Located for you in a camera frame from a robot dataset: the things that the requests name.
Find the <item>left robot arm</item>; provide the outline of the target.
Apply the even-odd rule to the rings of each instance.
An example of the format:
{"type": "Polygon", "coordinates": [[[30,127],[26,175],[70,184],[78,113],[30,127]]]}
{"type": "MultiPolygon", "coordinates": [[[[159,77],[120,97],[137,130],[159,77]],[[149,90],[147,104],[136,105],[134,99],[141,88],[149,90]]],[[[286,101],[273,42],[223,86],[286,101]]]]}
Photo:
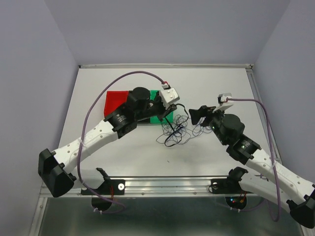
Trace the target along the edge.
{"type": "Polygon", "coordinates": [[[44,149],[39,154],[38,174],[53,197],[60,197],[72,189],[77,181],[71,172],[81,161],[103,146],[122,138],[137,127],[139,121],[157,117],[163,120],[176,110],[180,96],[177,91],[164,85],[154,99],[150,91],[137,87],[128,91],[126,101],[108,114],[92,130],[84,132],[68,145],[54,151],[44,149]]]}

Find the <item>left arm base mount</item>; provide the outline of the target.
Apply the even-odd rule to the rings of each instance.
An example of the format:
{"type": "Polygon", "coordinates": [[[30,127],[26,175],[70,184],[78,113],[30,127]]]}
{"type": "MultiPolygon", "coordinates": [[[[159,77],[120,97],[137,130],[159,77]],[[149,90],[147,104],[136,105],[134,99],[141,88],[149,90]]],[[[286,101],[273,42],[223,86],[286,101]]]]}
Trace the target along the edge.
{"type": "Polygon", "coordinates": [[[89,187],[83,185],[80,193],[83,196],[92,196],[91,205],[94,212],[113,214],[126,209],[123,203],[115,200],[115,196],[125,193],[124,179],[112,179],[102,168],[96,168],[92,171],[91,179],[86,182],[89,187]]]}

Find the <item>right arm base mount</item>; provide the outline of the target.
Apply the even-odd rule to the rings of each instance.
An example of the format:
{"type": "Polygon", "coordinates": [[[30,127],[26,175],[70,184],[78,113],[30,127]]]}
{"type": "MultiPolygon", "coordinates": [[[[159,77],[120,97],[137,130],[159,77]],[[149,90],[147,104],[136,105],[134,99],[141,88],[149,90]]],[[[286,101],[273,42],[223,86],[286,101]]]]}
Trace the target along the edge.
{"type": "Polygon", "coordinates": [[[226,178],[211,179],[208,191],[212,194],[224,194],[227,206],[238,212],[250,211],[247,206],[247,191],[240,186],[240,181],[249,172],[241,167],[231,169],[226,178]]]}

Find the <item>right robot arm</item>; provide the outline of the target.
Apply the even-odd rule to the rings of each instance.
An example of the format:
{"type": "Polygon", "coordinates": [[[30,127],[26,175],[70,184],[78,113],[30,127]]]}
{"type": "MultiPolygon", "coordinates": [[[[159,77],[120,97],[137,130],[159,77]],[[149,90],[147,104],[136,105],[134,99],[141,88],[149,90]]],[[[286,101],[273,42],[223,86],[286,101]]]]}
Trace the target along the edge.
{"type": "Polygon", "coordinates": [[[272,157],[255,141],[244,135],[245,125],[238,116],[226,114],[218,107],[190,109],[191,122],[210,127],[227,153],[236,161],[259,172],[266,180],[247,170],[235,168],[226,180],[232,192],[240,189],[255,193],[289,212],[300,225],[315,227],[315,184],[298,176],[272,157]]]}

